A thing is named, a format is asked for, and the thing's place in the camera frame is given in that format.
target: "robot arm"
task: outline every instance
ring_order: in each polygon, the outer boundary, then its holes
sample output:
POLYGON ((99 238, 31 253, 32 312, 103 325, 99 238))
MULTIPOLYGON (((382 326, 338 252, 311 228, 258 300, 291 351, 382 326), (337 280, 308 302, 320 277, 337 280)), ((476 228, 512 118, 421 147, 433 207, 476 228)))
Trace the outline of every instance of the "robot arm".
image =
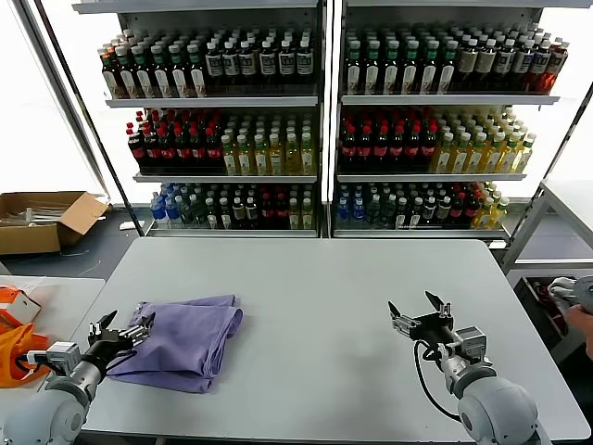
POLYGON ((537 408, 524 388, 497 376, 486 358, 486 335, 472 326, 453 331, 450 303, 426 292, 437 312, 417 318, 402 315, 389 302, 394 329, 416 341, 416 369, 424 392, 433 405, 461 422, 480 445, 523 445, 534 442, 551 445, 537 421, 537 408), (435 362, 443 372, 449 393, 458 399, 458 413, 445 411, 428 392, 418 360, 418 348, 426 347, 423 358, 435 362))
POLYGON ((56 376, 6 418, 6 445, 66 445, 76 439, 86 422, 96 387, 110 369, 109 363, 119 357, 120 362, 132 357, 131 349, 150 336, 154 324, 153 313, 128 329, 107 329, 116 313, 91 324, 90 348, 83 356, 75 343, 68 342, 27 354, 29 364, 47 365, 56 376))

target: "bottle label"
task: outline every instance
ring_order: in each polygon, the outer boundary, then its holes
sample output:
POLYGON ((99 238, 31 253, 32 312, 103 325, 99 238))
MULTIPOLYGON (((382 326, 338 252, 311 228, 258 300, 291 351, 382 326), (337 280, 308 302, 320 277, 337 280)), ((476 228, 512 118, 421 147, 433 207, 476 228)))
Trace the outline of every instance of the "bottle label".
POLYGON ((234 165, 234 156, 233 155, 225 155, 224 156, 224 165, 226 165, 227 174, 229 174, 230 176, 235 176, 237 174, 237 168, 234 165))
POLYGON ((296 69, 301 76, 308 76, 313 72, 313 55, 311 53, 299 53, 296 59, 296 69))
POLYGON ((517 53, 515 59, 512 62, 511 71, 517 74, 525 74, 529 70, 529 66, 533 61, 533 53, 517 53))
POLYGON ((204 73, 202 70, 192 70, 192 81, 194 81, 194 88, 198 97, 206 96, 206 85, 204 84, 204 73))
POLYGON ((185 81, 185 73, 181 70, 173 70, 173 79, 175 79, 175 84, 177 85, 177 92, 179 93, 179 97, 189 97, 189 92, 187 90, 187 82, 185 81))
POLYGON ((266 155, 256 155, 256 164, 258 165, 258 175, 263 176, 268 172, 266 166, 266 155))
POLYGON ((374 86, 377 84, 378 67, 367 68, 367 76, 364 80, 364 94, 374 95, 374 86))
POLYGON ((231 215, 221 215, 222 226, 229 230, 231 228, 231 215))
POLYGON ((497 74, 506 74, 511 69, 512 57, 514 53, 504 53, 498 51, 496 63, 492 69, 497 74))
POLYGON ((436 164, 435 173, 444 173, 447 169, 448 164, 448 157, 450 153, 441 153, 438 157, 438 162, 436 164))
POLYGON ((451 77, 453 77, 454 70, 455 69, 450 65, 443 67, 443 70, 441 71, 441 77, 438 80, 438 90, 436 91, 438 95, 444 95, 447 93, 448 87, 451 84, 451 77))
POLYGON ((529 72, 542 74, 546 70, 550 57, 550 53, 535 53, 534 59, 531 62, 531 67, 529 67, 529 72))
POLYGON ((502 159, 502 165, 500 166, 501 173, 509 173, 511 172, 512 163, 515 161, 517 157, 516 153, 507 153, 504 155, 502 159))
POLYGON ((265 76, 272 76, 276 74, 276 55, 259 53, 259 64, 261 65, 261 73, 265 76))
POLYGON ((396 86, 397 67, 387 67, 383 81, 383 94, 392 95, 396 86))
POLYGON ((494 59, 496 56, 497 53, 481 51, 478 55, 478 59, 475 62, 475 68, 473 70, 481 74, 488 74, 490 71, 492 71, 492 65, 494 65, 494 59))
POLYGON ((283 76, 292 76, 295 73, 295 55, 293 53, 280 53, 280 73, 283 76))
POLYGON ((249 170, 249 156, 248 155, 239 155, 239 165, 241 166, 241 174, 243 176, 248 176, 251 174, 249 170))
POLYGON ((495 167, 497 166, 498 158, 500 158, 500 152, 492 153, 490 158, 488 158, 488 162, 484 167, 484 173, 493 173, 495 167))
POLYGON ((239 57, 236 54, 223 54, 224 74, 227 76, 239 75, 239 57))
POLYGON ((216 229, 218 227, 216 215, 208 215, 208 225, 210 226, 210 229, 216 229))
POLYGON ((257 73, 256 57, 253 53, 240 54, 239 64, 241 65, 241 74, 244 76, 254 76, 257 73))
POLYGON ((406 221, 406 215, 398 215, 396 216, 396 230, 401 229, 406 221))
POLYGON ((401 94, 411 94, 411 87, 414 84, 414 77, 416 76, 416 67, 406 67, 404 69, 404 76, 401 82, 401 94))
POLYGON ((558 75, 567 57, 568 53, 552 53, 549 58, 548 66, 546 67, 546 72, 558 75))
POLYGON ((313 217, 311 215, 303 215, 303 229, 311 230, 313 228, 313 217))
POLYGON ((410 218, 410 229, 415 228, 420 222, 420 215, 411 215, 410 218))
POLYGON ((461 51, 460 58, 457 60, 457 71, 472 72, 477 59, 477 52, 461 51))
POLYGON ((433 146, 422 146, 420 148, 420 152, 422 153, 423 156, 430 158, 431 156, 434 155, 435 148, 433 146))
POLYGON ((222 57, 206 55, 206 67, 208 68, 208 74, 211 77, 221 77, 224 73, 222 68, 222 57))
POLYGON ((301 158, 303 159, 303 173, 313 173, 313 157, 310 153, 302 153, 301 158))
POLYGON ((282 162, 280 160, 280 156, 278 155, 271 155, 271 174, 274 176, 280 176, 282 174, 282 162))
POLYGON ((298 229, 298 215, 290 215, 288 221, 290 222, 290 230, 298 229))
POLYGON ((145 97, 150 99, 155 96, 155 92, 152 89, 152 85, 150 84, 150 77, 148 77, 148 73, 144 70, 139 70, 136 72, 138 76, 138 81, 142 85, 142 91, 145 93, 145 97))
POLYGON ((132 74, 127 70, 122 70, 120 74, 121 79, 123 80, 123 84, 126 85, 126 90, 128 90, 128 95, 130 96, 130 99, 137 99, 138 89, 136 88, 136 84, 133 81, 132 74))
POLYGON ((113 97, 117 97, 116 93, 118 90, 118 83, 115 82, 115 77, 113 76, 112 72, 103 71, 103 78, 105 79, 105 83, 107 84, 107 88, 113 97))
POLYGON ((428 95, 433 87, 433 79, 435 78, 436 68, 433 66, 424 68, 423 81, 420 84, 420 94, 428 95))
POLYGON ((359 67, 348 68, 348 94, 355 95, 359 90, 359 67))
POLYGON ((389 147, 389 156, 398 157, 401 156, 401 152, 403 151, 403 146, 391 146, 389 147))
POLYGON ((480 162, 480 159, 482 158, 482 153, 472 153, 472 156, 470 157, 470 162, 467 164, 467 169, 466 169, 466 173, 475 173, 475 171, 478 168, 478 163, 480 162))
POLYGON ((455 163, 453 164, 453 168, 451 169, 451 173, 461 173, 463 170, 463 163, 465 162, 465 158, 467 157, 467 153, 458 153, 457 157, 455 158, 455 163))
POLYGON ((160 93, 163 97, 171 97, 169 79, 167 79, 167 73, 163 70, 156 70, 155 76, 157 77, 158 86, 160 87, 160 93))
POLYGON ((383 156, 385 156, 387 154, 387 147, 386 146, 374 146, 374 148, 372 149, 372 153, 377 158, 382 158, 383 156))

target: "person's hand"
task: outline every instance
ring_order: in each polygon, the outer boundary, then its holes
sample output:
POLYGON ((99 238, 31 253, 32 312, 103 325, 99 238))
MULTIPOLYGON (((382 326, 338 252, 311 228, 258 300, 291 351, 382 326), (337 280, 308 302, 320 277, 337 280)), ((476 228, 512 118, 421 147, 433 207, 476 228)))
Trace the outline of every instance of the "person's hand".
POLYGON ((593 315, 586 312, 580 304, 574 305, 564 314, 564 319, 585 334, 587 355, 593 360, 593 315))

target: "metal pole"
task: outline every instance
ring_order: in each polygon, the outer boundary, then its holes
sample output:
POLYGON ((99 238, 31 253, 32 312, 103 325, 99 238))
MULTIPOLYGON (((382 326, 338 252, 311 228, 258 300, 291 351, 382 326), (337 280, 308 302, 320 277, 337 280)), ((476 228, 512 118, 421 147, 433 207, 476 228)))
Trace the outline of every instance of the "metal pole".
MULTIPOLYGON (((41 0, 34 0, 34 3, 37 8, 39 17, 41 18, 41 22, 43 23, 43 25, 45 27, 45 31, 47 32, 49 40, 51 41, 52 46, 54 47, 54 51, 56 51, 57 58, 62 66, 62 69, 66 75, 66 78, 68 79, 69 87, 71 88, 73 94, 76 97, 76 100, 78 101, 78 105, 80 106, 80 111, 82 113, 82 116, 84 117, 84 120, 86 121, 87 125, 89 126, 89 128, 91 130, 91 133, 93 134, 95 142, 99 148, 99 151, 101 152, 101 155, 103 156, 103 159, 107 165, 109 172, 111 173, 111 176, 113 177, 113 181, 114 181, 116 187, 120 191, 121 199, 123 200, 123 203, 126 206, 126 209, 128 210, 128 213, 130 214, 130 217, 132 218, 133 225, 136 228, 138 235, 144 236, 144 231, 142 229, 142 226, 138 222, 138 218, 136 217, 136 214, 133 211, 132 205, 130 204, 128 197, 126 196, 126 194, 123 190, 123 187, 121 186, 120 179, 118 178, 118 175, 116 174, 115 169, 113 168, 113 164, 111 164, 111 161, 110 161, 109 156, 105 150, 105 147, 103 146, 103 143, 101 142, 101 138, 99 137, 99 134, 95 128, 93 119, 91 118, 91 115, 89 114, 86 106, 84 105, 84 101, 82 100, 81 92, 79 91, 78 86, 76 85, 76 82, 74 81, 74 77, 72 76, 72 73, 68 66, 68 62, 66 61, 66 58, 64 57, 64 54, 62 53, 59 43, 57 42, 56 34, 54 33, 54 29, 51 26, 51 23, 49 21, 49 18, 47 17, 47 14, 45 13, 44 5, 41 2, 41 0)), ((91 165, 93 171, 95 172, 95 175, 97 176, 99 182, 101 183, 101 185, 104 187, 104 189, 107 192, 107 185, 105 184, 105 181, 104 181, 101 171, 99 169, 99 165, 96 161, 95 155, 93 154, 91 142, 89 141, 89 139, 86 136, 86 133, 84 131, 84 127, 83 127, 82 121, 80 119, 80 116, 77 112, 77 109, 75 108, 74 104, 72 103, 72 101, 69 98, 68 90, 66 89, 66 85, 62 82, 62 80, 60 78, 59 70, 57 69, 55 62, 52 59, 52 55, 49 52, 49 48, 47 47, 47 45, 44 41, 44 37, 41 33, 41 30, 39 29, 39 26, 37 25, 37 20, 35 19, 35 16, 33 15, 32 9, 30 8, 28 1, 27 0, 12 0, 12 4, 14 5, 14 8, 15 8, 17 14, 19 15, 20 21, 22 23, 22 26, 23 26, 25 32, 29 36, 29 39, 32 43, 32 48, 35 51, 37 57, 39 58, 40 63, 42 64, 45 76, 46 76, 47 80, 49 81, 50 86, 52 87, 52 90, 57 95, 57 101, 66 114, 70 128, 72 128, 72 131, 75 133, 76 137, 78 138, 79 143, 81 144, 81 147, 82 147, 82 151, 84 152, 86 158, 89 160, 89 164, 91 165)))

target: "metal shelf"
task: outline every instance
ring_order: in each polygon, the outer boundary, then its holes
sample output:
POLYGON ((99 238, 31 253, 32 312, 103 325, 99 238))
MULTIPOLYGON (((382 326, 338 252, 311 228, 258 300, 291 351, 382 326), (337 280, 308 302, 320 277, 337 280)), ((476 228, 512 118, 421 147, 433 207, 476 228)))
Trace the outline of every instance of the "metal shelf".
POLYGON ((555 95, 343 95, 343 105, 552 105, 555 95))
POLYGON ((200 97, 191 99, 109 99, 112 108, 232 108, 232 107, 315 107, 317 96, 296 95, 283 97, 200 97))
POLYGON ((338 174, 338 183, 471 183, 475 181, 521 181, 526 175, 520 173, 478 173, 478 174, 338 174))
POLYGON ((362 230, 336 229, 334 238, 451 238, 451 239, 502 239, 509 240, 509 233, 504 230, 362 230))
POLYGON ((209 230, 209 229, 154 229, 146 236, 208 237, 208 238, 316 238, 315 230, 209 230))
POLYGON ((94 0, 72 5, 79 14, 315 7, 316 0, 94 0))
POLYGON ((133 177, 136 183, 211 183, 211 184, 314 184, 317 176, 194 176, 194 175, 161 175, 136 173, 133 177))
POLYGON ((360 6, 477 6, 477 7, 590 7, 589 0, 348 0, 350 7, 360 6))

